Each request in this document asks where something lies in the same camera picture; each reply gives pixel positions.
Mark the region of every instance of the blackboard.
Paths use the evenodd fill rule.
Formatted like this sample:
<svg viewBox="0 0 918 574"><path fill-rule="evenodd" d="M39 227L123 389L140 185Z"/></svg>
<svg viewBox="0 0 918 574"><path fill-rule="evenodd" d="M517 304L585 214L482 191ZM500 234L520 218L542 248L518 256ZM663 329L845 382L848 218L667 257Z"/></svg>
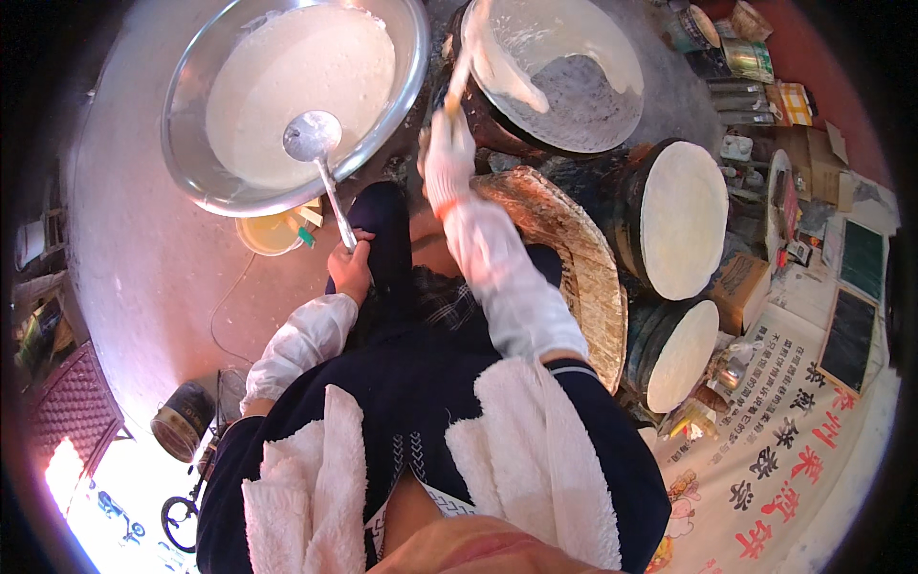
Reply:
<svg viewBox="0 0 918 574"><path fill-rule="evenodd" d="M867 372L877 306L843 287L835 292L832 322L817 368L860 394Z"/></svg>
<svg viewBox="0 0 918 574"><path fill-rule="evenodd" d="M846 220L845 251L839 278L879 302L883 291L883 236Z"/></svg>

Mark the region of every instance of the person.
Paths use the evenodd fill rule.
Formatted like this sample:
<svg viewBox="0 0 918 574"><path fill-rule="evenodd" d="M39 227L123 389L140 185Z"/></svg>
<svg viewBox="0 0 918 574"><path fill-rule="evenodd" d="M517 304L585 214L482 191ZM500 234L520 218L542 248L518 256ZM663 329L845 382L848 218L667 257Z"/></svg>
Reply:
<svg viewBox="0 0 918 574"><path fill-rule="evenodd" d="M332 251L327 294L248 375L202 500L202 572L646 568L670 514L659 468L589 365L560 259L472 191L474 155L465 118L435 113L419 170L482 319L419 321L407 204L367 187L353 254Z"/></svg>

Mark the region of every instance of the red chinese characters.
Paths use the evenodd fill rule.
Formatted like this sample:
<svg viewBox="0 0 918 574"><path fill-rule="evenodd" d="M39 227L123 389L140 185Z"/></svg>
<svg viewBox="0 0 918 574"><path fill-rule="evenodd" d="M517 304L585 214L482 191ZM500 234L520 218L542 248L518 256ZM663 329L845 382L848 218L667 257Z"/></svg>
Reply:
<svg viewBox="0 0 918 574"><path fill-rule="evenodd" d="M816 484L816 481L819 480L820 473L823 472L823 461L809 445L807 445L805 451L797 453L797 456L799 456L800 460L803 462L794 465L794 468L790 470L790 477L794 478L802 471L804 476L809 478L812 484Z"/></svg>
<svg viewBox="0 0 918 574"><path fill-rule="evenodd" d="M840 411L847 411L855 408L854 395L839 387L835 387L835 394L838 395L832 399L832 408Z"/></svg>
<svg viewBox="0 0 918 574"><path fill-rule="evenodd" d="M833 415L830 411L826 411L825 416L829 418L829 422L824 422L822 429L813 429L812 433L816 436L816 438L823 441L834 450L836 444L832 441L832 439L838 436L838 429L842 428L842 424L838 421L838 417Z"/></svg>
<svg viewBox="0 0 918 574"><path fill-rule="evenodd" d="M797 515L797 507L800 506L800 495L794 489L790 488L788 482L784 481L784 487L781 487L780 494L769 504L762 507L762 512L771 514L774 511L781 511L784 514L784 523Z"/></svg>
<svg viewBox="0 0 918 574"><path fill-rule="evenodd" d="M756 528L749 529L749 538L746 539L743 534L736 535L736 541L743 545L743 554L740 555L740 558L749 557L758 560L758 555L765 550L765 542L771 539L771 524L765 526L762 521L756 520Z"/></svg>

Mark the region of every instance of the cardboard box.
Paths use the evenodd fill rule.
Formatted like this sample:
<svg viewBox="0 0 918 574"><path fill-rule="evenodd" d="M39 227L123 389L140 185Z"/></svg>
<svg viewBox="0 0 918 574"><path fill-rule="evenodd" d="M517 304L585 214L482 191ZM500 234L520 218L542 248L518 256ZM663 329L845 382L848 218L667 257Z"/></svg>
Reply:
<svg viewBox="0 0 918 574"><path fill-rule="evenodd" d="M800 199L821 199L833 205L839 203L839 175L847 173L848 156L845 138L838 128L825 122L828 131L806 126L791 126L778 130L778 147L787 152L795 172L803 178ZM842 189L844 199L847 189Z"/></svg>
<svg viewBox="0 0 918 574"><path fill-rule="evenodd" d="M733 253L721 261L713 279L705 295L717 305L721 331L738 337L756 324L765 307L771 286L768 262L750 253Z"/></svg>

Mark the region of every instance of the electrical cable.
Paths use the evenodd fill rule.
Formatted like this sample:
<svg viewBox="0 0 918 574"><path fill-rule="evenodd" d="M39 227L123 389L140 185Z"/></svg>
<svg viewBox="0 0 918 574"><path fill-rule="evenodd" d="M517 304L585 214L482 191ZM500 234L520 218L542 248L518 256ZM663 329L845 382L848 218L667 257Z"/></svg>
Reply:
<svg viewBox="0 0 918 574"><path fill-rule="evenodd" d="M223 297L221 297L219 301L217 301L217 305L214 305L214 308L210 310L210 315L207 318L207 324L209 325L209 330L210 330L210 340L214 342L214 344L219 348L220 351L223 351L227 355L232 355L236 357L237 359L240 359L241 361L245 361L249 365L253 365L253 362L245 358L242 355L236 355L235 353L233 353L232 351L224 347L222 344L220 344L220 341L217 340L217 336L214 334L214 316L217 315L217 310L220 308L220 305L223 305L223 302L227 300L227 298L230 296L230 293L232 293L233 289L235 289L236 286L241 282L242 278L245 277L246 272L249 271L249 267L252 266L252 261L254 260L255 260L255 253L252 252L252 256L249 257L249 263L245 264L245 267L242 268L242 273L240 273L239 276L236 277L236 280L232 282L232 285L229 286L229 289L227 289L227 292L223 294Z"/></svg>

